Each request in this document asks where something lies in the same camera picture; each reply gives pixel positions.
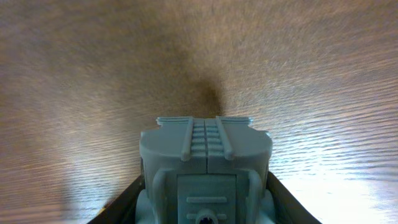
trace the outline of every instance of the wood grain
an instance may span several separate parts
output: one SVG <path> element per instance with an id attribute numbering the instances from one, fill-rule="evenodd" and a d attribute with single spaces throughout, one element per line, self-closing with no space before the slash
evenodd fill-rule
<path id="1" fill-rule="evenodd" d="M 0 1 L 0 222 L 85 223 L 157 116 L 252 116 L 323 223 L 397 223 L 396 1 Z"/>

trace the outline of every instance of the gray plastic object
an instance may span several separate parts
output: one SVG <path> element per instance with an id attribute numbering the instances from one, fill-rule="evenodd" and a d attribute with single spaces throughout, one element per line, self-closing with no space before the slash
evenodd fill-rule
<path id="1" fill-rule="evenodd" d="M 141 133 L 146 189 L 136 223 L 275 223 L 266 174 L 272 141 L 251 118 L 158 118 Z"/>

